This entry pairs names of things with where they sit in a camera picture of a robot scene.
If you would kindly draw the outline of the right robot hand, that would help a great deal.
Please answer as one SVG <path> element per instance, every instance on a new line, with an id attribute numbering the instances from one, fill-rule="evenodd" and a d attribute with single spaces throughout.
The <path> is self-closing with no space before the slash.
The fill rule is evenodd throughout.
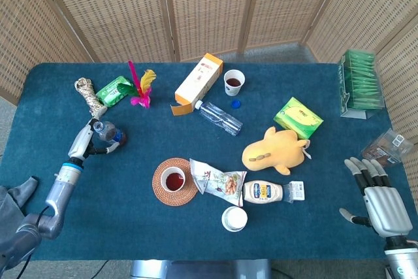
<path id="1" fill-rule="evenodd" d="M 368 215 L 360 217 L 340 208 L 342 217 L 350 223 L 371 227 L 382 238 L 408 235 L 413 229 L 410 217 L 380 163 L 375 159 L 351 157 L 345 159 L 344 164 L 359 187 Z"/>

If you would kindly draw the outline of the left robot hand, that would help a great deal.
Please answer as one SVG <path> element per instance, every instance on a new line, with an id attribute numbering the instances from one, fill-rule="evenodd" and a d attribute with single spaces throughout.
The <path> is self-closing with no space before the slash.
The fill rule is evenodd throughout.
<path id="1" fill-rule="evenodd" d="M 120 146 L 120 143 L 112 143 L 106 148 L 95 148 L 92 137 L 94 134 L 94 123 L 99 120 L 92 118 L 77 134 L 68 153 L 69 161 L 81 165 L 90 155 L 110 154 Z"/>

